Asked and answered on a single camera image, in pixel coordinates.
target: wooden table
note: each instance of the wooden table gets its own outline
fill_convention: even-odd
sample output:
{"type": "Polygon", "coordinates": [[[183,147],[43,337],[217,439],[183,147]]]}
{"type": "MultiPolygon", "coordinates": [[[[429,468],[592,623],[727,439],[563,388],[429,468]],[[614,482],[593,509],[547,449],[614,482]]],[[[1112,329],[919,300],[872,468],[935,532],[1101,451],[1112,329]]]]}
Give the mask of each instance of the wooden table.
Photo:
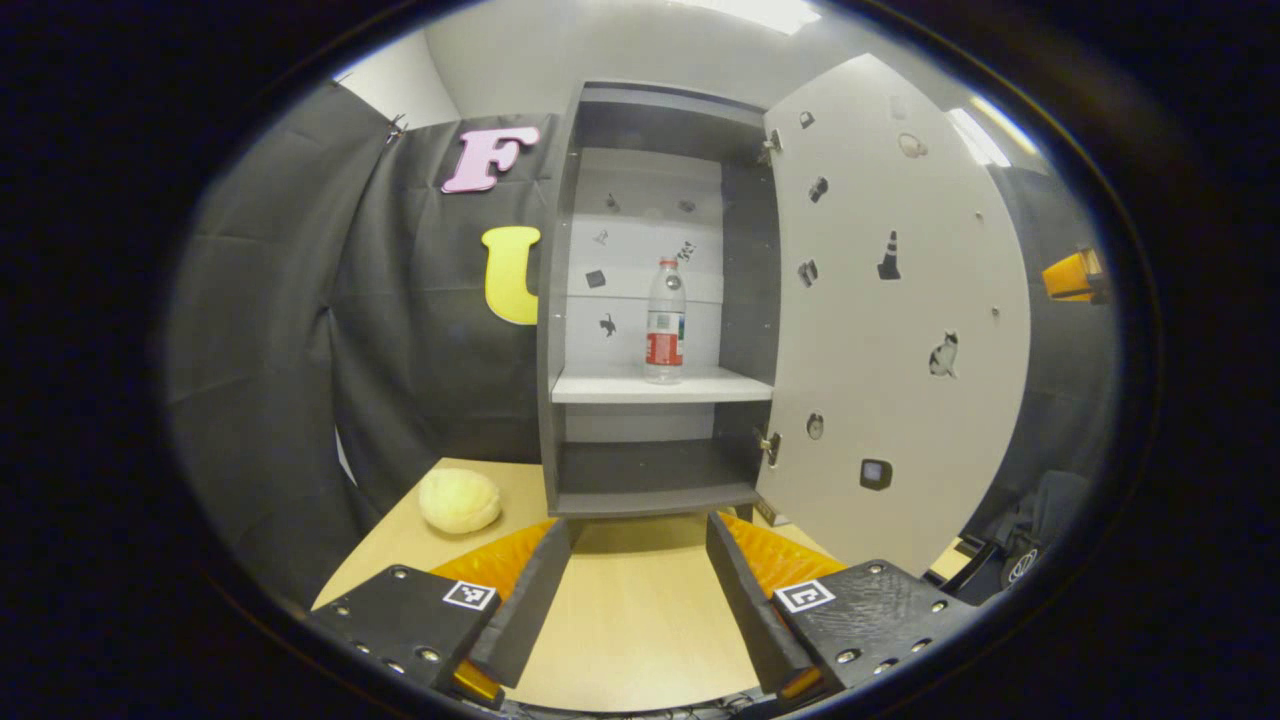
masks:
{"type": "MultiPolygon", "coordinates": [[[[433,568],[547,519],[540,465],[440,460],[484,473],[502,515],[447,536],[417,509],[417,487],[320,591],[324,605],[388,565],[433,568]]],[[[755,523],[764,523],[755,514],[755,523]]],[[[507,697],[566,710],[626,712],[690,705],[759,684],[707,559],[705,514],[580,521],[581,533],[520,685],[507,697]]],[[[795,525],[774,532],[822,551],[795,525]]]]}

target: open cabinet door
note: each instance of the open cabinet door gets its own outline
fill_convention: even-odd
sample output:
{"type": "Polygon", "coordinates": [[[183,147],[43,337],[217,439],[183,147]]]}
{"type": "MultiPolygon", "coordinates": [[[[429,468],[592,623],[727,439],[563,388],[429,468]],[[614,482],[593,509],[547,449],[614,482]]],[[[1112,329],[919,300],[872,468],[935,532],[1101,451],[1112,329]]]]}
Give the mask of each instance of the open cabinet door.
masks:
{"type": "Polygon", "coordinates": [[[772,108],[773,131],[768,434],[781,442],[756,489],[841,561],[923,575],[996,475],[1023,400],[1030,319],[1012,222],[942,110],[872,55],[772,108]],[[865,460],[887,464],[878,480],[863,480],[865,460]]]}

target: plastic bottle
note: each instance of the plastic bottle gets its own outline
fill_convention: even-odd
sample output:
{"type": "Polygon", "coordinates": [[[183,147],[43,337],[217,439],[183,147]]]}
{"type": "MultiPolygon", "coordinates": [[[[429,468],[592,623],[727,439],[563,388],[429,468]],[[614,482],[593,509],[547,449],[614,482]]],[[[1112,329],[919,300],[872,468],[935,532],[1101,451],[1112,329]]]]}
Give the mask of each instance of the plastic bottle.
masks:
{"type": "Polygon", "coordinates": [[[685,279],[677,268],[675,258],[663,258],[649,286],[644,379],[650,383],[678,383],[685,365],[685,279]]]}

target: yellow letter u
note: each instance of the yellow letter u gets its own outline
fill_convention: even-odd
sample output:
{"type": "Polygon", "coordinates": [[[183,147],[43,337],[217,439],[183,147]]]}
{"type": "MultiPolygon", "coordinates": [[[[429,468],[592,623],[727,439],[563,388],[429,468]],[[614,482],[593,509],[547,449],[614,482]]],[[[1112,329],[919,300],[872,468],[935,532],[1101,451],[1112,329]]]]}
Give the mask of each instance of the yellow letter u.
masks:
{"type": "Polygon", "coordinates": [[[538,324],[538,296],[529,292],[529,249],[541,238],[538,228],[508,225],[480,236],[489,249],[484,270],[484,299],[489,309],[508,323],[538,324]]]}

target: traffic cone sticker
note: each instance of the traffic cone sticker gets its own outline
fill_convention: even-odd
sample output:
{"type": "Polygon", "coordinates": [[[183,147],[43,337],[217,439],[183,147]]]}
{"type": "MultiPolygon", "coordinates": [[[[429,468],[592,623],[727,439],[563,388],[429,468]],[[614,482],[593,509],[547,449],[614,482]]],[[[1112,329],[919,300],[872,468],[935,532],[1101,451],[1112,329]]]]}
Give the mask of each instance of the traffic cone sticker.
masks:
{"type": "Polygon", "coordinates": [[[876,265],[876,269],[879,270],[882,281],[896,281],[902,278],[902,275],[897,272],[897,231],[890,231],[888,247],[884,249],[884,261],[876,265]]]}

